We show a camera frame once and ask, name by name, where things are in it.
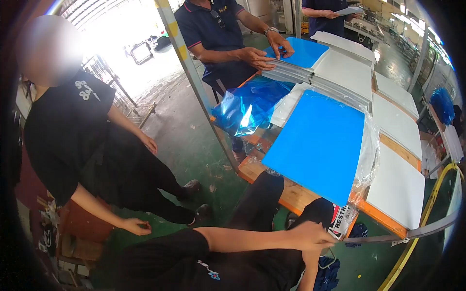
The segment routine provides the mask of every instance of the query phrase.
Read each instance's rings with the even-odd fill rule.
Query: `black shoe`
[[[180,202],[190,200],[194,194],[199,192],[199,190],[201,189],[201,183],[198,180],[191,180],[188,183],[186,183],[186,185],[183,186],[183,188],[186,190],[187,195],[186,197],[177,197],[178,201]]]
[[[191,226],[197,226],[212,219],[212,208],[204,203],[196,209],[196,218]]]

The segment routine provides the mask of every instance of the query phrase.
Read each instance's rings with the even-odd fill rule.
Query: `blue protective film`
[[[306,90],[262,163],[338,206],[354,182],[364,113]]]
[[[295,50],[295,53],[289,58],[281,57],[280,60],[302,68],[312,67],[321,55],[329,49],[328,46],[323,44],[291,36],[287,40]],[[271,47],[266,48],[264,51],[267,53],[267,57],[275,58],[274,50]]]
[[[242,87],[229,89],[212,109],[215,124],[230,135],[251,135],[261,126],[268,128],[275,104],[294,84],[255,76]]]

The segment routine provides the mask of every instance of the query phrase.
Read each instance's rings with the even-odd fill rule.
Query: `bracelet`
[[[269,31],[275,31],[275,32],[278,33],[278,29],[276,29],[275,27],[269,26],[269,27],[267,27],[267,28],[264,30],[264,35],[267,36],[267,33],[268,33]]]

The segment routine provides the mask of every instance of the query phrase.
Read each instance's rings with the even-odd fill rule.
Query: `logo on shirt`
[[[81,89],[83,86],[87,89],[87,90],[84,90],[84,91],[81,91],[79,92],[79,95],[84,99],[84,100],[88,100],[89,99],[89,96],[90,94],[94,94],[94,96],[97,98],[98,101],[100,101],[100,98],[99,96],[97,96],[97,94],[87,85],[86,81],[76,81],[75,82],[75,86],[76,88],[78,89]]]
[[[220,281],[220,276],[217,272],[214,272],[212,271],[211,269],[209,269],[209,265],[207,265],[206,263],[204,263],[203,261],[201,260],[198,260],[198,264],[204,266],[208,272],[208,274],[210,275],[210,278],[212,279],[215,279],[215,280],[219,280]]]

